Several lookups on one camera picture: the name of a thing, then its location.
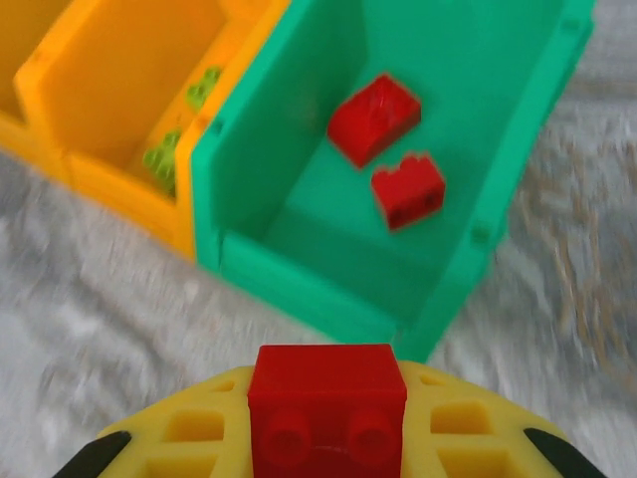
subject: red block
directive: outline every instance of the red block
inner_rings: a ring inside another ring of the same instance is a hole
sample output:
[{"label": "red block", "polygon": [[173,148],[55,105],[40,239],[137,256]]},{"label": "red block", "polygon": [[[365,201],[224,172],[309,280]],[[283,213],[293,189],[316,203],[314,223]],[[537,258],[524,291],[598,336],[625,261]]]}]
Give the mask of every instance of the red block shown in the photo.
[{"label": "red block", "polygon": [[420,123],[420,116],[418,99],[381,75],[336,110],[327,135],[356,167],[363,167]]},{"label": "red block", "polygon": [[390,346],[261,347],[254,477],[399,478],[406,399]]},{"label": "red block", "polygon": [[408,154],[397,169],[377,169],[371,187],[390,230],[437,211],[445,200],[445,179],[429,154]]}]

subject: red duplo brick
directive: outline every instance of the red duplo brick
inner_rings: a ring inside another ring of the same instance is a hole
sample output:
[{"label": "red duplo brick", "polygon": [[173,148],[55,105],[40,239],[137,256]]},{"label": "red duplo brick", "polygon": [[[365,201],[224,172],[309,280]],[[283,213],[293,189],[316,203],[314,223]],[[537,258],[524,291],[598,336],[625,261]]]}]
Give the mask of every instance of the red duplo brick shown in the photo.
[{"label": "red duplo brick", "polygon": [[378,168],[371,187],[390,230],[437,211],[445,200],[445,179],[429,154],[408,154],[394,170]]},{"label": "red duplo brick", "polygon": [[327,135],[356,167],[364,167],[420,119],[418,99],[385,74],[336,110]]},{"label": "red duplo brick", "polygon": [[255,478],[399,478],[406,399],[388,345],[261,347],[248,390]]}]

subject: floor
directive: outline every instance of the floor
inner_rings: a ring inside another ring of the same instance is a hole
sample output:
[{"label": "floor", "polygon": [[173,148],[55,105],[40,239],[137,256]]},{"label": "floor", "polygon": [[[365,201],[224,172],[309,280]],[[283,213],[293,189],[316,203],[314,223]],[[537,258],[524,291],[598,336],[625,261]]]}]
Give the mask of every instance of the floor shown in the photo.
[{"label": "floor", "polygon": [[[431,364],[637,470],[637,3],[598,30],[538,138],[510,237]],[[104,426],[324,338],[0,155],[0,477],[49,478]]]}]

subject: storage bin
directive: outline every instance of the storage bin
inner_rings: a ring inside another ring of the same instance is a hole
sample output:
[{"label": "storage bin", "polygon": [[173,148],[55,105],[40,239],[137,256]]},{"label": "storage bin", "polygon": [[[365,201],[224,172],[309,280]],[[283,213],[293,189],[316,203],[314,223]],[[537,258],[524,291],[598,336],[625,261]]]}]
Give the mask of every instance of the storage bin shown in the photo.
[{"label": "storage bin", "polygon": [[[17,75],[26,117],[75,190],[191,258],[191,149],[288,2],[75,0]],[[195,109],[189,89],[213,67]],[[173,131],[175,195],[142,164]]]},{"label": "storage bin", "polygon": [[27,125],[13,79],[71,0],[2,0],[0,3],[0,149],[68,182],[59,161],[46,158]]},{"label": "storage bin", "polygon": [[[336,340],[431,353],[506,230],[592,0],[295,0],[192,158],[198,261]],[[356,170],[325,136],[387,72],[423,119]],[[442,211],[390,233],[370,176],[430,151]]]}]

